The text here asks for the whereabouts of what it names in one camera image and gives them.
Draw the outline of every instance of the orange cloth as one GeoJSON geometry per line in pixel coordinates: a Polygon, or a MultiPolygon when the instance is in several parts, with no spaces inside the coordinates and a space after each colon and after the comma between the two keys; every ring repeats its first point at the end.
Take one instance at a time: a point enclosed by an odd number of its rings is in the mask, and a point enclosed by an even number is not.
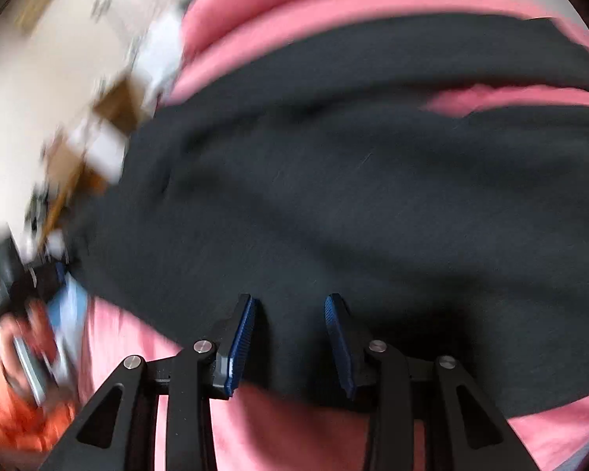
{"type": "Polygon", "coordinates": [[[49,451],[74,420],[74,404],[51,413],[30,405],[11,388],[0,362],[0,450],[49,451]]]}

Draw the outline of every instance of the pink cloth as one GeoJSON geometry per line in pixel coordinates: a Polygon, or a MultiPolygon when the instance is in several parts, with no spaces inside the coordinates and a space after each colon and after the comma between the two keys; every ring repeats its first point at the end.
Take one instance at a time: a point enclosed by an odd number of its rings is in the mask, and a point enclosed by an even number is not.
{"type": "MultiPolygon", "coordinates": [[[[171,102],[268,51],[331,27],[370,18],[424,12],[504,13],[520,18],[550,16],[526,0],[197,0],[183,23],[186,58],[171,102]]],[[[559,28],[589,49],[589,35],[562,20],[559,28]]],[[[474,86],[445,91],[428,107],[462,116],[510,104],[589,105],[589,93],[546,86],[493,89],[474,86]]],[[[96,301],[88,317],[90,391],[129,354],[168,357],[177,348],[154,330],[96,301]]],[[[157,469],[163,467],[165,427],[160,410],[157,469]]],[[[361,469],[366,419],[277,399],[243,385],[229,402],[212,402],[220,471],[361,469]]],[[[589,440],[589,397],[545,413],[510,420],[543,471],[552,471],[589,440]]]]}

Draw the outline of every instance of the black fabric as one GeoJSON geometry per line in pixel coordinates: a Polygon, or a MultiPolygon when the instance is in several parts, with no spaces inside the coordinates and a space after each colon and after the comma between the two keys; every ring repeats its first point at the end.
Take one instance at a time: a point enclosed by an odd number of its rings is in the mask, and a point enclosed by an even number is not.
{"type": "Polygon", "coordinates": [[[438,14],[293,43],[167,108],[68,232],[76,278],[182,345],[262,301],[245,378],[346,405],[339,292],[376,338],[460,358],[507,416],[589,394],[589,108],[454,119],[406,91],[589,89],[547,20],[438,14]]]}

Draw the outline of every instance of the person's hand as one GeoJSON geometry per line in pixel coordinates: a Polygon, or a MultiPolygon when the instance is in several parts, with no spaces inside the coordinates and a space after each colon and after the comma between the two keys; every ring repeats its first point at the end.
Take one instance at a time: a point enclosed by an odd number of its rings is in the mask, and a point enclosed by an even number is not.
{"type": "Polygon", "coordinates": [[[15,319],[12,315],[5,315],[0,319],[0,358],[7,380],[15,383],[23,393],[31,394],[31,387],[26,380],[26,374],[20,364],[17,352],[13,346],[13,339],[22,337],[33,354],[41,357],[45,354],[51,363],[57,357],[57,344],[46,308],[40,301],[33,301],[29,305],[29,321],[15,319]]]}

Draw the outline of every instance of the blue gripper pad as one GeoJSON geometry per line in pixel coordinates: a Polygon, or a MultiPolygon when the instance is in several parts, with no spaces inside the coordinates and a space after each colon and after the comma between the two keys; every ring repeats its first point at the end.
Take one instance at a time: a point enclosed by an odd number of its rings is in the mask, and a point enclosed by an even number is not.
{"type": "Polygon", "coordinates": [[[255,324],[257,302],[249,298],[244,313],[240,319],[240,324],[234,337],[234,342],[229,354],[229,369],[227,371],[227,380],[225,381],[225,392],[231,396],[240,385],[240,379],[244,372],[244,366],[247,361],[249,349],[251,347],[251,335],[255,324]]]}
{"type": "Polygon", "coordinates": [[[347,398],[353,400],[355,398],[356,387],[353,378],[352,357],[349,352],[349,346],[347,345],[345,330],[340,321],[341,316],[338,314],[341,311],[341,307],[337,307],[336,305],[336,302],[344,302],[340,297],[334,301],[334,296],[336,294],[327,296],[325,300],[325,326],[330,336],[331,351],[333,352],[334,362],[338,371],[340,386],[347,393],[347,398]]]}

